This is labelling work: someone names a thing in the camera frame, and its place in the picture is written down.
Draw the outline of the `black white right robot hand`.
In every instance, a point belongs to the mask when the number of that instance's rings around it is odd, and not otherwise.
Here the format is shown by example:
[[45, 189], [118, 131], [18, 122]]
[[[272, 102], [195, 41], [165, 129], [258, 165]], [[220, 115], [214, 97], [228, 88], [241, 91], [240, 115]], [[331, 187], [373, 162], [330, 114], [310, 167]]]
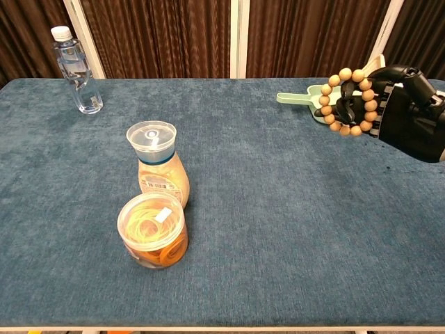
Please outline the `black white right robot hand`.
[[420, 161], [444, 160], [444, 94], [419, 69], [390, 65], [368, 77], [343, 69], [321, 92], [315, 115], [332, 131], [368, 134]]

